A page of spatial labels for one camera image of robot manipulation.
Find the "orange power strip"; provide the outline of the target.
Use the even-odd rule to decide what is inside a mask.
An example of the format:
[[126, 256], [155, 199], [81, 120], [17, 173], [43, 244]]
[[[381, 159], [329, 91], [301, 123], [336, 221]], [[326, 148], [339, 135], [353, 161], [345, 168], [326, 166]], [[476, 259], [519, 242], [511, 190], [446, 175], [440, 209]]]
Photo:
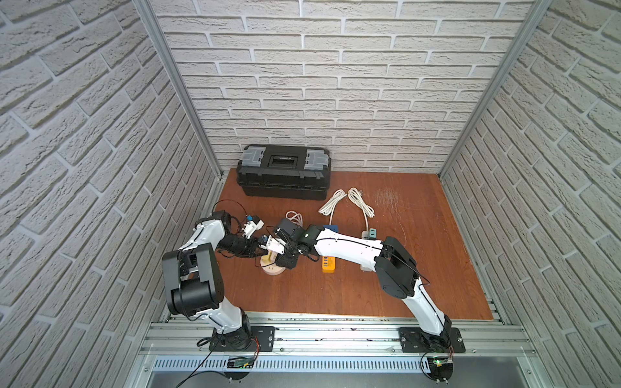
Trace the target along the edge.
[[323, 256], [321, 268], [323, 273], [334, 273], [336, 270], [336, 258], [333, 256]]

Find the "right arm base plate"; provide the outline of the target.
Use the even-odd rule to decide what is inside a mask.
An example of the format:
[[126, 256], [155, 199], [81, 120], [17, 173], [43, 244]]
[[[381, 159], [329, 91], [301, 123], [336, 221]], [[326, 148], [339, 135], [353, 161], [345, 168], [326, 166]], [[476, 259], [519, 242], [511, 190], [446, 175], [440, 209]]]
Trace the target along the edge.
[[420, 328], [399, 328], [398, 333], [403, 353], [466, 352], [465, 343], [459, 328], [451, 328], [447, 336], [433, 336]]

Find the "black plastic toolbox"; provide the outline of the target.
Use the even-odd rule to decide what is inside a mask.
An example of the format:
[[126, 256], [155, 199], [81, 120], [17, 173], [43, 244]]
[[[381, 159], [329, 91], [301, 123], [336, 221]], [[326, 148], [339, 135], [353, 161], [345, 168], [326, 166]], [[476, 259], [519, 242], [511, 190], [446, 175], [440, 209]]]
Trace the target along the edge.
[[249, 197], [324, 200], [331, 182], [329, 150], [249, 145], [238, 161], [237, 184]]

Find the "aluminium rail frame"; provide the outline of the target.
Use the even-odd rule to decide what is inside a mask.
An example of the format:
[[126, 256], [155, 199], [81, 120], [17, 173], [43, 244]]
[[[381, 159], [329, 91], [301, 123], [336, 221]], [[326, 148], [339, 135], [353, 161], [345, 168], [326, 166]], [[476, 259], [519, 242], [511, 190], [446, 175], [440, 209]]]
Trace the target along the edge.
[[[251, 312], [250, 344], [235, 349], [218, 341], [200, 344], [211, 328], [173, 317], [152, 323], [139, 346], [127, 387], [145, 387], [157, 372], [220, 373], [426, 373], [436, 355], [422, 347], [413, 318]], [[550, 387], [525, 329], [500, 320], [455, 320], [456, 370], [467, 358], [517, 362], [529, 387]]]

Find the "round pink power socket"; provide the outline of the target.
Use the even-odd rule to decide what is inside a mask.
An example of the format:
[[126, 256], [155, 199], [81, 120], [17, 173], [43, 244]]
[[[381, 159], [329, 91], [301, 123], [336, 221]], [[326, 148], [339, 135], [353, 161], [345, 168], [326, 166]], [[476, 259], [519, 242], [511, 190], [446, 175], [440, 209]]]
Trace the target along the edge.
[[270, 252], [260, 257], [260, 268], [270, 276], [278, 276], [286, 271], [286, 268], [276, 265], [277, 256], [276, 252]]

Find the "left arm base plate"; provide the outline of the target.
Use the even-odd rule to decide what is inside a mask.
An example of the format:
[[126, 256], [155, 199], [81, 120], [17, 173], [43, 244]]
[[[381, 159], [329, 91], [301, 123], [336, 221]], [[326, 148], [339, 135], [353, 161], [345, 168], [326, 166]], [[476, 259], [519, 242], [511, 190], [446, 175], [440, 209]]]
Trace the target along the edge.
[[210, 338], [209, 350], [215, 352], [272, 352], [275, 340], [275, 327], [258, 326], [250, 331], [240, 328], [228, 334], [216, 331]]

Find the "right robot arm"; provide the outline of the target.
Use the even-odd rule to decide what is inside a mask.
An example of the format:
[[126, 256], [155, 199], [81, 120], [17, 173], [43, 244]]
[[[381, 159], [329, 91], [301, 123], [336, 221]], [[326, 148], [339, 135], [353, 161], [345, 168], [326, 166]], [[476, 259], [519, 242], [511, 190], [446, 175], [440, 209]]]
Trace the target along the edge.
[[285, 268], [292, 268], [300, 256], [312, 255], [355, 263], [377, 275], [383, 292], [406, 305], [423, 333], [438, 339], [449, 335], [451, 320], [435, 305], [425, 289], [426, 278], [397, 239], [360, 239], [323, 226], [303, 229], [283, 219], [268, 237], [267, 249], [276, 252], [277, 265]]

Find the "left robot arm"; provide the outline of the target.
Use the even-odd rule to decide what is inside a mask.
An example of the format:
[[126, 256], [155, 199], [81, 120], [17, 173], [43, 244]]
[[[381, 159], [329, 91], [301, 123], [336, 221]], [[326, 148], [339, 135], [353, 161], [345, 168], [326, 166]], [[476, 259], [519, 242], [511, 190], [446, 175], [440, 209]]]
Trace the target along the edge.
[[165, 299], [172, 315], [190, 321], [203, 319], [216, 333], [251, 334], [247, 315], [225, 296], [223, 275], [216, 253], [255, 259], [265, 255], [265, 241], [231, 230], [234, 217], [221, 210], [195, 224], [189, 241], [163, 255]]

